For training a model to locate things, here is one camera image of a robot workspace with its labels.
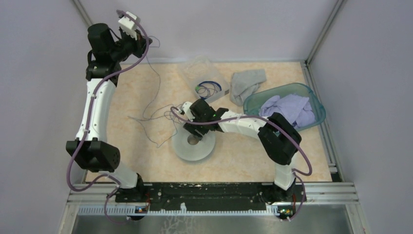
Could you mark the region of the white perforated cable spool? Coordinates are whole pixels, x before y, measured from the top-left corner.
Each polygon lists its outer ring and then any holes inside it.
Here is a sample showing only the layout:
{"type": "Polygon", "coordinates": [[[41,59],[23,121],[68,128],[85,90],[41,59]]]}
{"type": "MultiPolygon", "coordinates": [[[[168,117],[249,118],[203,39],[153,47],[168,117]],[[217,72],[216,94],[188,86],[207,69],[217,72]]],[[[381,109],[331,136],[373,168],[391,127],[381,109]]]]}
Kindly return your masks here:
{"type": "Polygon", "coordinates": [[[180,129],[172,137],[172,148],[180,159],[196,162],[212,155],[216,145],[216,135],[214,133],[207,133],[196,144],[190,143],[192,139],[195,140],[195,137],[184,129],[180,129]]]}

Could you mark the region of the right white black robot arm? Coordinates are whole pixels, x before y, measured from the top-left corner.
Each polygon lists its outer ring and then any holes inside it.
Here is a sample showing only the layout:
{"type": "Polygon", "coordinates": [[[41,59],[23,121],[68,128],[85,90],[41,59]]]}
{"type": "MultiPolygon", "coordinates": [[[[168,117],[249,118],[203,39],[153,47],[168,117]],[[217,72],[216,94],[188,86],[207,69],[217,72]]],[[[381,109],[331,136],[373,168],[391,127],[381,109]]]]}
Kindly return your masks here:
{"type": "Polygon", "coordinates": [[[214,110],[205,100],[185,102],[178,113],[187,117],[184,129],[198,139],[210,132],[236,133],[257,139],[275,163],[274,194],[280,201],[293,195],[295,154],[302,140],[297,130],[279,113],[248,116],[227,108],[214,110]]]}

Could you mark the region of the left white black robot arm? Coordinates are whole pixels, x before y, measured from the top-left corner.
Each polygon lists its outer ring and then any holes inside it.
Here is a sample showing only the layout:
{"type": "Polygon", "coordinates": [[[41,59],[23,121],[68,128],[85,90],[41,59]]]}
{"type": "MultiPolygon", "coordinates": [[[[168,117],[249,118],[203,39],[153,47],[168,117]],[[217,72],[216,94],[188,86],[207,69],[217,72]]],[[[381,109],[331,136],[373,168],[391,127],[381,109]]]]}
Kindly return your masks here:
{"type": "Polygon", "coordinates": [[[110,104],[118,78],[138,65],[149,51],[151,39],[139,23],[120,25],[120,37],[113,39],[112,29],[104,24],[88,28],[91,50],[87,54],[87,99],[79,130],[74,140],[66,143],[71,156],[66,171],[66,182],[73,192],[89,189],[98,179],[106,177],[116,183],[116,189],[127,190],[135,202],[145,198],[142,177],[121,162],[120,151],[107,142],[110,104]],[[81,169],[99,173],[89,185],[75,187],[71,182],[73,164],[81,169]]]}

